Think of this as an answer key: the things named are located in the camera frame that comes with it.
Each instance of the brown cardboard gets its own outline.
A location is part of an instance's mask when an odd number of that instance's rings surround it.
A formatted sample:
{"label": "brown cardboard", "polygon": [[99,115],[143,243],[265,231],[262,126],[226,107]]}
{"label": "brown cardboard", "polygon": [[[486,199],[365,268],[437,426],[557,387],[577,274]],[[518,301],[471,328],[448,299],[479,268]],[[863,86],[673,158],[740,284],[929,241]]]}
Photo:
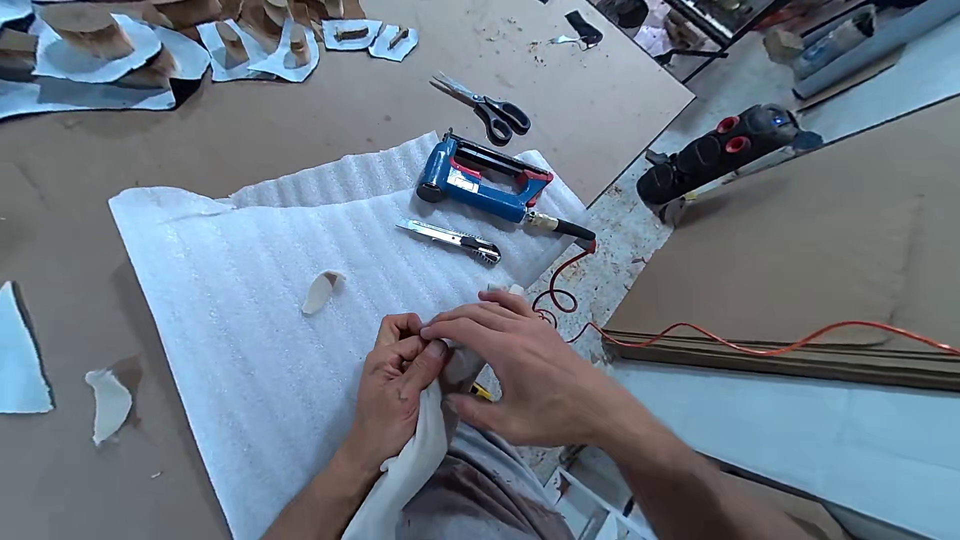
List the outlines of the brown cardboard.
{"label": "brown cardboard", "polygon": [[[300,85],[207,81],[174,111],[0,124],[0,281],[20,285],[56,404],[47,414],[0,415],[4,538],[229,538],[109,197],[137,185],[223,197],[451,126],[482,142],[471,109],[428,83],[443,70],[522,106],[533,129],[504,151],[540,150],[589,203],[692,98],[582,0],[363,7],[420,31],[403,63],[321,51]],[[572,31],[564,19],[572,9],[605,34],[599,46],[545,44]],[[84,373],[132,356],[143,367],[139,423],[95,449]]]}
{"label": "brown cardboard", "polygon": [[[870,299],[860,298],[853,294],[855,291],[827,298],[797,295],[794,289],[784,287],[797,287],[798,283],[801,287],[817,283],[834,286],[835,282],[846,281],[851,287],[862,288],[865,284],[882,283],[884,271],[880,266],[861,264],[874,260],[877,254],[866,250],[857,255],[860,262],[851,266],[859,268],[857,280],[826,271],[828,265],[822,262],[800,261],[807,273],[791,271],[791,279],[784,280],[784,284],[751,280],[756,276],[750,274],[749,268],[734,271],[729,267],[731,259],[718,260],[716,245],[705,247],[705,238],[730,244],[734,242],[731,237],[756,236],[752,229],[776,227],[779,220],[786,219],[784,216],[805,216],[812,223],[825,212],[850,210],[859,212],[860,220],[874,219],[866,217],[870,209],[880,214],[897,205],[919,201],[909,235],[901,291],[895,296],[889,320],[895,326],[957,345],[960,313],[955,307],[960,301],[960,274],[956,269],[960,267],[960,238],[955,231],[960,218],[955,208],[960,201],[960,185],[955,180],[955,157],[960,154],[960,144],[951,134],[958,121],[960,99],[953,98],[762,171],[698,200],[686,216],[690,221],[685,217],[684,224],[664,248],[654,254],[608,328],[615,331],[614,337],[637,342],[675,321],[699,320],[709,323],[708,330],[730,331],[726,335],[723,331],[717,333],[734,339],[792,342],[814,330],[793,326],[796,320],[791,317],[795,313],[775,319],[772,326],[780,338],[770,339],[756,331],[771,328],[770,321],[740,318],[735,325],[725,327],[713,306],[718,299],[734,295],[748,303],[756,302],[758,297],[792,295],[793,305],[808,309],[807,314],[819,313],[817,316],[824,323],[850,318],[851,307],[866,307]],[[769,242],[741,246],[736,259],[750,263],[760,260],[760,264],[765,264],[762,258],[794,258],[795,240],[802,234],[798,226],[796,231],[780,233],[780,246]],[[825,238],[828,247],[843,245],[844,241],[842,235]],[[713,290],[700,285],[704,280],[714,284]],[[699,294],[688,294],[685,289],[689,287]],[[619,352],[654,361],[960,390],[960,378],[956,375],[960,362],[956,356],[941,354],[899,336],[889,337],[874,347],[840,348],[834,341],[832,348],[775,358],[740,355],[703,339],[691,341],[685,337],[666,340],[661,346],[620,348]]]}

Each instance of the white fabric scrap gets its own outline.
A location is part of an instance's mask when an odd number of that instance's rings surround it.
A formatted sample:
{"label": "white fabric scrap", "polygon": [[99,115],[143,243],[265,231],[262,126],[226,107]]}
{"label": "white fabric scrap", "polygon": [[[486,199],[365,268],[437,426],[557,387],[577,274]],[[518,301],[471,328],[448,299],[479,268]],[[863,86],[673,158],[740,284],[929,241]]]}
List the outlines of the white fabric scrap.
{"label": "white fabric scrap", "polygon": [[0,120],[58,110],[169,110],[177,104],[168,88],[130,88],[37,77],[29,83],[0,79]]}
{"label": "white fabric scrap", "polygon": [[0,25],[23,18],[34,12],[30,0],[0,0]]}
{"label": "white fabric scrap", "polygon": [[88,371],[84,380],[93,388],[93,399],[96,402],[93,416],[93,444],[100,446],[100,443],[110,438],[123,426],[127,415],[130,414],[133,397],[130,395],[130,390],[117,380],[113,370],[109,368]]}
{"label": "white fabric scrap", "polygon": [[317,279],[310,283],[310,288],[306,292],[306,300],[300,308],[303,313],[313,315],[326,304],[333,291],[343,287],[347,281],[347,276],[343,272],[336,270],[324,270],[317,276]]}
{"label": "white fabric scrap", "polygon": [[281,79],[291,83],[302,83],[317,68],[320,61],[320,46],[317,45],[317,38],[313,30],[307,29],[303,34],[306,36],[307,50],[310,51],[310,59],[304,65],[296,67],[294,53],[290,50],[290,34],[293,32],[295,24],[299,24],[294,19],[287,17],[283,21],[283,33],[280,35],[280,44],[276,50],[266,59],[257,63],[252,63],[250,69],[253,71],[262,71],[273,73]]}
{"label": "white fabric scrap", "polygon": [[370,46],[370,56],[392,61],[402,61],[414,50],[417,43],[420,42],[420,34],[416,28],[408,29],[409,34],[401,39],[396,46],[391,49],[390,42],[400,33],[400,27],[396,24],[388,24],[383,28],[383,32],[377,36],[376,41]]}
{"label": "white fabric scrap", "polygon": [[16,306],[13,283],[6,282],[0,287],[0,413],[53,408],[36,344]]}
{"label": "white fabric scrap", "polygon": [[[327,19],[323,21],[324,28],[324,47],[334,51],[362,51],[370,47],[373,40],[376,39],[376,33],[380,31],[382,22],[369,19]],[[367,29],[367,35],[357,39],[337,40],[338,32],[349,32],[351,30]]]}
{"label": "white fabric scrap", "polygon": [[39,17],[31,27],[36,30],[36,67],[34,75],[69,79],[78,83],[111,83],[142,67],[160,52],[160,39],[147,26],[126,15],[111,13],[127,34],[133,52],[123,58],[108,60],[94,57],[66,42],[57,31]]}
{"label": "white fabric scrap", "polygon": [[161,26],[154,27],[154,32],[177,61],[177,72],[174,73],[173,78],[196,81],[204,75],[210,66],[210,54],[200,43],[180,32]]}
{"label": "white fabric scrap", "polygon": [[344,531],[342,540],[391,540],[403,509],[440,467],[446,455],[446,431],[441,412],[440,385],[434,380],[420,392],[417,430],[403,450],[380,467],[385,474],[377,479],[367,498]]}
{"label": "white fabric scrap", "polygon": [[210,52],[212,58],[210,65],[213,66],[213,82],[222,83],[236,81],[237,79],[275,79],[276,75],[273,73],[250,70],[251,64],[267,60],[269,56],[256,38],[247,34],[233,19],[224,22],[240,36],[244,49],[247,49],[247,60],[227,67],[232,61],[228,61],[227,47],[220,38],[220,33],[217,32],[216,23],[207,22],[199,25],[197,32],[200,33],[200,40],[204,43],[204,47]]}

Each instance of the finger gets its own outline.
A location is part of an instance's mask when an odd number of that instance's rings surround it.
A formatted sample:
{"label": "finger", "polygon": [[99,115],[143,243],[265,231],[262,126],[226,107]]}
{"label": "finger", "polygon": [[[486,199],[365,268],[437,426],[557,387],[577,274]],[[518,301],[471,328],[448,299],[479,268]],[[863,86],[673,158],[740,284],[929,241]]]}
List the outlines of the finger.
{"label": "finger", "polygon": [[452,339],[476,351],[478,355],[490,362],[493,352],[492,345],[503,337],[503,333],[493,331],[472,319],[464,317],[425,326],[420,329],[420,337],[423,339]]}
{"label": "finger", "polygon": [[449,394],[446,402],[460,418],[479,430],[509,433],[510,417],[504,404],[491,403],[471,394]]}
{"label": "finger", "polygon": [[504,306],[506,309],[509,309],[513,313],[523,317],[537,316],[537,314],[534,312],[534,309],[527,304],[527,299],[518,294],[509,293],[505,290],[482,290],[477,294],[477,297],[480,300],[496,302],[501,306]]}
{"label": "finger", "polygon": [[437,378],[449,358],[448,348],[442,339],[431,341],[414,361],[410,362],[400,380],[409,391],[419,393]]}
{"label": "finger", "polygon": [[387,315],[380,321],[380,331],[376,335],[375,347],[393,345],[400,339],[420,333],[423,323],[416,313]]}
{"label": "finger", "polygon": [[501,313],[493,312],[489,309],[480,307],[479,304],[464,304],[455,307],[450,311],[445,311],[434,317],[427,326],[435,325],[441,321],[452,321],[454,319],[467,318],[479,323],[481,326],[496,331],[509,331],[516,325],[516,319],[504,316]]}
{"label": "finger", "polygon": [[482,307],[483,309],[485,309],[485,310],[487,310],[487,311],[491,311],[491,312],[496,313],[496,314],[498,314],[498,315],[500,315],[500,316],[502,316],[502,317],[506,317],[506,318],[508,318],[508,319],[513,319],[513,320],[515,320],[515,321],[522,321],[522,320],[525,318],[525,317],[523,317],[523,315],[517,315],[516,313],[513,313],[513,312],[510,311],[509,309],[506,309],[504,306],[501,306],[500,304],[498,304],[498,303],[496,303],[496,302],[480,302],[480,303],[477,304],[477,305],[480,306],[480,307]]}

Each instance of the wooden piece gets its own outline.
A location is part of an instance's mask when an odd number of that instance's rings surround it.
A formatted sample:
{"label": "wooden piece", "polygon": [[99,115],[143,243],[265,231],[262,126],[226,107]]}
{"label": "wooden piece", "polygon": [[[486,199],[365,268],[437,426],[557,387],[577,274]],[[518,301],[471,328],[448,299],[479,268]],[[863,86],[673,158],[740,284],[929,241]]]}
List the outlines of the wooden piece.
{"label": "wooden piece", "polygon": [[401,27],[401,30],[396,33],[396,36],[390,40],[390,45],[387,47],[387,49],[393,49],[398,43],[406,39],[408,36],[410,36],[410,29]]}
{"label": "wooden piece", "polygon": [[52,4],[40,17],[64,41],[97,58],[116,60],[133,52],[133,45],[103,6],[82,3]]}
{"label": "wooden piece", "polygon": [[36,36],[9,28],[0,31],[0,67],[33,70],[36,67]]}
{"label": "wooden piece", "polygon": [[176,30],[216,20],[223,7],[220,0],[155,0],[154,7],[170,20]]}
{"label": "wooden piece", "polygon": [[361,37],[366,37],[370,33],[369,28],[360,28],[357,30],[338,30],[336,34],[337,41],[349,41],[351,39],[359,39]]}
{"label": "wooden piece", "polygon": [[335,19],[344,18],[343,0],[324,0],[324,7],[326,8],[326,14],[331,17]]}
{"label": "wooden piece", "polygon": [[307,47],[306,34],[299,24],[294,24],[293,30],[290,31],[290,52],[294,54],[297,67],[307,65],[310,62],[310,49]]}
{"label": "wooden piece", "polygon": [[224,42],[227,55],[230,56],[234,62],[243,63],[250,59],[250,55],[247,54],[247,48],[243,46],[243,40],[240,39],[240,35],[237,34],[236,30],[233,30],[233,27],[222,20],[218,20],[214,26],[217,29],[217,34],[220,35],[220,39]]}
{"label": "wooden piece", "polygon": [[160,52],[150,59],[147,65],[124,75],[117,83],[123,86],[169,88],[170,79],[177,74],[177,69],[177,59],[166,46],[161,46]]}
{"label": "wooden piece", "polygon": [[253,36],[265,51],[273,53],[280,44],[283,21],[277,24],[268,14],[264,4],[264,0],[246,0],[240,9],[237,24]]}

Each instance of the workbench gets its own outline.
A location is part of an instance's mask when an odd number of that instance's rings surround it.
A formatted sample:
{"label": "workbench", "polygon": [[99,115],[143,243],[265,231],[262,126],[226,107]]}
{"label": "workbench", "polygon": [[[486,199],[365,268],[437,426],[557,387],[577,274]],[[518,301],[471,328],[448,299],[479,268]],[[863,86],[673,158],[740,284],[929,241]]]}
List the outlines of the workbench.
{"label": "workbench", "polygon": [[[420,31],[410,57],[322,52],[300,85],[207,80],[173,111],[0,124],[0,281],[19,285],[56,406],[0,416],[5,537],[229,537],[109,197],[138,185],[224,197],[448,127],[484,142],[471,109],[428,83],[442,70],[521,105],[533,128],[503,150],[540,150],[589,204],[692,99],[583,0],[363,7]],[[575,35],[564,20],[572,10],[604,33],[597,47],[547,44]],[[125,358],[118,370],[140,377],[134,409],[118,442],[94,448],[84,373]]]}

